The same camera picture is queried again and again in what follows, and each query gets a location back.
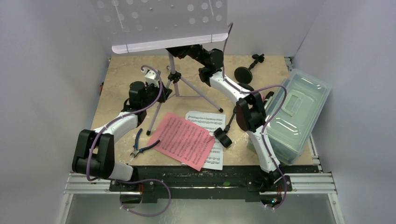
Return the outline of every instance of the paper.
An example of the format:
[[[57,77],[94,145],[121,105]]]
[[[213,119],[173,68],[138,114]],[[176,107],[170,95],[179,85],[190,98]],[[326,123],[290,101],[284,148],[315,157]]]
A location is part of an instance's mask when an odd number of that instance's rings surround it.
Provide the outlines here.
[[[200,171],[215,139],[209,131],[175,114],[167,113],[148,141],[161,142],[155,150]]]
[[[213,135],[213,132],[219,127],[223,129],[226,127],[226,116],[224,114],[190,111],[185,117],[192,123],[208,130],[210,135]],[[223,146],[219,140],[215,140],[203,168],[223,170]]]

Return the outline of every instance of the gray floor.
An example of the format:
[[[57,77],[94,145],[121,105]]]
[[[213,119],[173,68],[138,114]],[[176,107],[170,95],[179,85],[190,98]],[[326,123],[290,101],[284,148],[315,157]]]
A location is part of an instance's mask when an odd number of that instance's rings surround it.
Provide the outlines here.
[[[157,204],[140,204],[135,210],[153,213]],[[243,200],[174,199],[167,211],[157,217],[140,217],[120,210],[118,195],[74,195],[68,224],[335,224],[327,195],[288,195],[275,212],[261,203]]]

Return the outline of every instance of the white sheet music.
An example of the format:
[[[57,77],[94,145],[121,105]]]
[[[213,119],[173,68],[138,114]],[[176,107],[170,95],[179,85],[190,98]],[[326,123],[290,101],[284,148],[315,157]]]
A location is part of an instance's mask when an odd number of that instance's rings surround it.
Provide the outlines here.
[[[205,128],[211,135],[217,128],[221,127],[224,129],[226,127],[226,116],[224,114],[190,111],[185,118]],[[203,168],[223,170],[223,146],[219,140],[215,140]]]

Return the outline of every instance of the black dumbbell-shaped object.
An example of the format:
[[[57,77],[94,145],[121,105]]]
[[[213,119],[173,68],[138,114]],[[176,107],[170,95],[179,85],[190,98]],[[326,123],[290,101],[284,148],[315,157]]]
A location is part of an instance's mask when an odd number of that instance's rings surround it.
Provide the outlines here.
[[[250,64],[249,68],[238,67],[237,69],[235,69],[234,76],[238,82],[249,84],[252,81],[253,75],[250,70],[254,68],[257,65],[257,63],[259,62],[262,63],[264,61],[264,54],[261,55],[254,54],[252,55],[252,58],[255,61]]]

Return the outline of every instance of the tripod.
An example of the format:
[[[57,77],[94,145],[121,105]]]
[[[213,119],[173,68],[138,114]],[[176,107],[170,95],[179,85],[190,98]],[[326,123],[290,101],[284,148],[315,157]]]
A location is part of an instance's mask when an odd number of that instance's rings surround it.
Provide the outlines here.
[[[170,63],[170,74],[168,76],[168,82],[166,84],[166,88],[169,88],[170,83],[173,82],[173,85],[175,87],[175,94],[171,95],[170,97],[168,97],[168,99],[170,99],[172,96],[176,96],[176,97],[184,97],[184,98],[197,98],[197,97],[203,97],[206,101],[208,101],[210,104],[212,104],[216,109],[218,109],[218,111],[223,112],[223,109],[217,105],[215,102],[213,102],[211,99],[209,99],[209,97],[207,97],[203,92],[201,92],[199,89],[197,89],[193,84],[191,84],[189,81],[187,81],[185,78],[182,77],[182,74],[180,74],[179,72],[176,71],[175,68],[175,60],[173,58],[173,55],[168,53],[169,56],[169,63]],[[177,85],[178,81],[182,80],[184,83],[186,83],[187,86],[189,86],[190,88],[192,88],[195,92],[198,93],[199,96],[181,96],[180,92],[179,92],[179,86]],[[146,135],[150,135],[151,134],[151,129],[153,128],[154,122],[156,121],[158,112],[161,109],[161,105],[163,103],[159,103],[156,109],[156,112],[154,113],[154,117],[151,120],[150,126],[148,127],[148,130],[146,132]]]

